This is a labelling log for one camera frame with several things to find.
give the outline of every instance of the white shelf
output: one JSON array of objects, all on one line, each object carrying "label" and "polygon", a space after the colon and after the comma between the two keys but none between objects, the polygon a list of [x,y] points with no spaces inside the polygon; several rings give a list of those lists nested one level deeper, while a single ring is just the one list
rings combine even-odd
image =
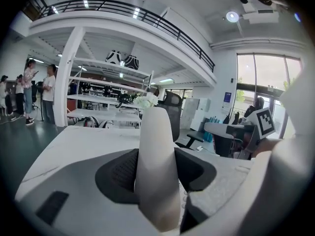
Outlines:
[{"label": "white shelf", "polygon": [[104,89],[103,86],[98,86],[98,85],[91,85],[91,87],[96,87],[96,88],[102,88],[102,89]]},{"label": "white shelf", "polygon": [[96,60],[96,59],[84,59],[84,58],[74,58],[75,61],[78,61],[82,66],[91,66],[90,64],[99,64],[101,65],[101,69],[110,71],[110,72],[116,72],[116,73],[124,73],[126,75],[130,75],[133,77],[137,77],[140,79],[145,79],[147,77],[150,77],[149,73],[141,72],[138,70],[134,70],[128,67],[124,67],[121,65],[111,64],[105,61]]},{"label": "white shelf", "polygon": [[103,120],[116,120],[116,121],[135,121],[141,122],[141,119],[138,115],[120,113],[118,111],[98,111],[98,110],[89,110],[89,109],[76,109],[67,114],[68,117],[95,117],[98,121]]},{"label": "white shelf", "polygon": [[94,80],[94,79],[87,79],[87,78],[80,78],[80,77],[69,77],[70,80],[77,80],[77,81],[84,81],[84,82],[90,82],[90,83],[96,83],[96,84],[101,84],[101,85],[109,85],[112,87],[117,87],[117,88],[123,88],[123,89],[127,89],[128,91],[136,91],[136,92],[143,92],[146,93],[145,90],[139,89],[139,88],[133,88],[133,87],[129,87],[129,86],[124,86],[121,84],[117,84],[117,83],[112,83],[112,82],[107,82],[107,81],[99,81],[99,80]]},{"label": "white shelf", "polygon": [[[74,99],[74,100],[84,100],[84,101],[105,103],[105,104],[109,104],[109,105],[118,105],[118,101],[116,98],[108,98],[108,97],[103,97],[103,96],[73,94],[73,95],[67,95],[67,98],[68,99]],[[134,104],[122,104],[122,106],[141,109],[141,107],[134,105]]]},{"label": "white shelf", "polygon": [[104,91],[94,91],[94,90],[90,90],[90,92],[104,93]]}]

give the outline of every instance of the white cabinet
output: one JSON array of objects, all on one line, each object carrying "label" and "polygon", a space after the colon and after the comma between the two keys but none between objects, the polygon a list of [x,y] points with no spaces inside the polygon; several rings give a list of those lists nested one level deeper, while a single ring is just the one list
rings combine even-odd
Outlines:
[{"label": "white cabinet", "polygon": [[183,109],[180,129],[190,129],[192,119],[198,108],[199,99],[187,98]]},{"label": "white cabinet", "polygon": [[211,101],[207,98],[200,98],[197,110],[194,113],[190,128],[195,131],[203,131],[205,115],[208,113]]}]

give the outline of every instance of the ceiling light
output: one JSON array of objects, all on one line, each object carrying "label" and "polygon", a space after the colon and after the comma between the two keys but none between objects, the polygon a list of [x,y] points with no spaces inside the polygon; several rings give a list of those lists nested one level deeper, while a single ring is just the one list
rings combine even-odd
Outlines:
[{"label": "ceiling light", "polygon": [[139,8],[135,8],[134,13],[133,13],[133,18],[137,18],[138,14],[139,14],[140,9]]},{"label": "ceiling light", "polygon": [[169,82],[169,81],[173,81],[173,79],[170,79],[170,78],[169,78],[169,79],[161,80],[160,82],[163,83],[163,82]]},{"label": "ceiling light", "polygon": [[294,14],[294,17],[298,22],[301,22],[301,19],[297,13]]},{"label": "ceiling light", "polygon": [[236,23],[240,19],[240,16],[235,11],[229,11],[226,14],[226,19],[232,23]]},{"label": "ceiling light", "polygon": [[34,59],[34,58],[30,58],[30,59],[33,59],[33,60],[35,60],[36,62],[39,62],[39,63],[44,63],[44,61],[41,61],[41,60],[38,60],[38,59]]},{"label": "ceiling light", "polygon": [[87,1],[87,0],[83,0],[83,2],[84,2],[84,6],[85,6],[86,8],[89,8],[89,3],[88,3],[88,1]]},{"label": "ceiling light", "polygon": [[58,10],[54,6],[52,6],[52,9],[56,14],[59,14]]}]

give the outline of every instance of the white flower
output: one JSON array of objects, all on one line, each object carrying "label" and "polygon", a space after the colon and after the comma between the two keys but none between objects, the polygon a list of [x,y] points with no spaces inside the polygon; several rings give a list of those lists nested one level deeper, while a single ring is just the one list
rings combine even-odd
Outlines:
[{"label": "white flower", "polygon": [[133,103],[142,108],[150,108],[158,104],[158,98],[152,93],[148,93],[147,96],[139,96],[135,98]]}]

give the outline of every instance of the floor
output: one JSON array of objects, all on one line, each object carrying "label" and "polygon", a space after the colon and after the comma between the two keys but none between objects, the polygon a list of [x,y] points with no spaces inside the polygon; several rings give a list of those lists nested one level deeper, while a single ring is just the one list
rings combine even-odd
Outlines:
[{"label": "floor", "polygon": [[25,125],[25,118],[0,120],[0,170],[9,195],[14,195],[23,177],[47,145],[64,129],[35,120]]}]

